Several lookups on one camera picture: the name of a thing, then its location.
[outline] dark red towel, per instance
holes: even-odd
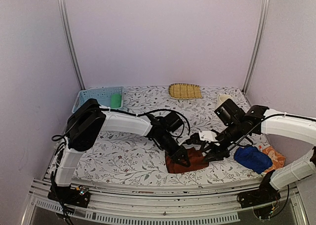
[[[169,173],[177,174],[184,172],[192,172],[199,169],[203,169],[208,166],[208,162],[203,162],[204,156],[200,151],[197,151],[194,147],[187,150],[188,157],[191,163],[190,167],[181,166],[171,160],[166,155],[166,166]]]

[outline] white cup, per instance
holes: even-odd
[[[217,109],[220,105],[222,105],[223,102],[225,102],[227,99],[232,99],[234,100],[234,98],[231,95],[228,94],[219,94],[217,96],[217,104],[216,104],[216,108]]]

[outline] vertical metal rail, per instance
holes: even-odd
[[[78,81],[78,84],[80,86],[80,89],[84,90],[85,86],[83,83],[82,75],[80,72],[80,68],[78,65],[78,60],[77,60],[77,56],[76,56],[76,52],[75,52],[74,43],[73,43],[71,32],[70,32],[70,26],[69,26],[69,20],[68,20],[65,0],[58,0],[58,5],[59,5],[60,15],[61,15],[61,19],[62,19],[62,23],[63,23],[63,27],[64,27],[64,32],[65,32],[70,56],[71,56],[71,59],[72,59],[73,65],[74,65],[74,70],[75,70],[75,74],[77,77],[77,81]]]
[[[258,53],[259,53],[259,48],[260,48],[260,43],[261,43],[261,39],[262,39],[262,35],[263,35],[263,30],[264,30],[267,15],[268,15],[268,8],[269,8],[269,0],[262,0],[261,14],[260,14],[257,37],[256,37],[255,45],[253,48],[247,76],[246,76],[246,79],[245,79],[245,82],[244,82],[243,88],[242,88],[242,91],[245,95],[247,94],[247,91],[249,90],[249,86],[251,83],[251,79],[253,76],[255,65],[257,62],[257,57],[258,57]]]

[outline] white wall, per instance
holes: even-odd
[[[279,111],[316,117],[316,0],[270,0],[248,98]],[[272,145],[287,163],[312,146],[281,137]],[[298,183],[311,225],[316,224],[316,176]]]
[[[262,0],[66,0],[86,87],[242,87]]]
[[[17,225],[79,90],[57,0],[0,0],[0,224]]]

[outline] green object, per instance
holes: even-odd
[[[119,93],[113,94],[111,96],[111,108],[120,108],[122,102],[122,95]]]

